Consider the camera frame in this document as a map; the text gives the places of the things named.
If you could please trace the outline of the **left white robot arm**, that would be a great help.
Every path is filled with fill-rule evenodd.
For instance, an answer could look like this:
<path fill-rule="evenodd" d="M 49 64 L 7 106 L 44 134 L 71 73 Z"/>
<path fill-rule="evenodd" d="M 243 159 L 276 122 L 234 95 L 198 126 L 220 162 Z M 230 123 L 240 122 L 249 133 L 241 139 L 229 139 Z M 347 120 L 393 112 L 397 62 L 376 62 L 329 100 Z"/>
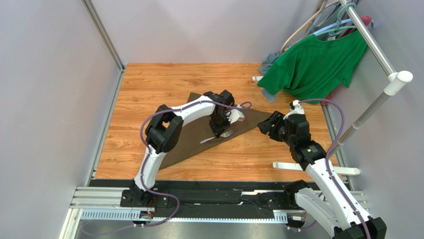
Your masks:
<path fill-rule="evenodd" d="M 156 192 L 153 187 L 165 156 L 173 150 L 187 124 L 202 117 L 210 117 L 209 126 L 214 138 L 219 138 L 226 129 L 244 118 L 244 108 L 234 104 L 232 94 L 225 90 L 220 94 L 206 92 L 196 100 L 181 106 L 161 105 L 149 116 L 140 128 L 140 138 L 146 147 L 141 167 L 128 190 L 121 197 L 122 207 L 146 207 L 155 199 L 173 198 L 171 194 Z"/>

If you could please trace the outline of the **brown cloth napkin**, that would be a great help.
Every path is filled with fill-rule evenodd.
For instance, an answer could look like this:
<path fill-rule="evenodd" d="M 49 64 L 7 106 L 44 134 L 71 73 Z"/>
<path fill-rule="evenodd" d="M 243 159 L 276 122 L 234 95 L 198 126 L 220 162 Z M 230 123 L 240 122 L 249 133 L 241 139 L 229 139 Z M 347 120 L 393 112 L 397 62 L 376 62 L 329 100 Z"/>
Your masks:
<path fill-rule="evenodd" d="M 257 131 L 257 124 L 271 116 L 269 112 L 254 109 L 243 110 L 245 116 L 243 121 L 237 121 L 227 130 L 233 130 L 228 137 L 215 138 L 209 126 L 210 117 L 205 116 L 196 119 L 182 128 L 180 138 L 175 148 L 172 149 L 163 159 L 160 169 L 168 168 L 182 162 L 192 156 L 200 154 L 226 141 L 238 138 L 251 130 Z"/>

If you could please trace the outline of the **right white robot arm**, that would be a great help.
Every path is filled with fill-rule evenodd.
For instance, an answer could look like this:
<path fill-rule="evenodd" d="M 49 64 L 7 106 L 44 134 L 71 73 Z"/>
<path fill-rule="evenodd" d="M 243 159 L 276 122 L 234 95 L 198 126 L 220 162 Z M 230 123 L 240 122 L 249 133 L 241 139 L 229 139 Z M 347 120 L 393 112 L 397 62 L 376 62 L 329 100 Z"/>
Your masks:
<path fill-rule="evenodd" d="M 305 114 L 284 115 L 275 111 L 257 126 L 262 134 L 287 144 L 292 158 L 326 198 L 319 198 L 305 181 L 299 180 L 286 187 L 290 205 L 311 214 L 332 239 L 385 238 L 385 222 L 382 218 L 373 218 L 344 186 L 326 159 L 326 151 L 311 139 Z"/>

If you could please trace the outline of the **silver metal fork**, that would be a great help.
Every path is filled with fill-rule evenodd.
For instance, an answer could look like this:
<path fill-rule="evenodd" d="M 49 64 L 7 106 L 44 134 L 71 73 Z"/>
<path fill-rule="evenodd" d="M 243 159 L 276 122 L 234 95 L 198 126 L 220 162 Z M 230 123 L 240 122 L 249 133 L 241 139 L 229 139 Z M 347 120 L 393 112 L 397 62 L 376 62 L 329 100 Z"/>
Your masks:
<path fill-rule="evenodd" d="M 231 136 L 232 134 L 233 134 L 233 130 L 231 129 L 231 130 L 229 130 L 229 131 L 227 131 L 227 132 L 222 133 L 222 134 L 220 135 L 220 137 L 229 137 L 229 136 Z M 209 142 L 209 141 L 211 141 L 211 140 L 213 140 L 213 139 L 217 139 L 217 137 L 216 137 L 216 136 L 214 136 L 214 137 L 209 137 L 209 138 L 207 138 L 207 139 L 204 139 L 204 140 L 202 140 L 202 141 L 200 142 L 200 144 L 204 144 L 204 143 Z"/>

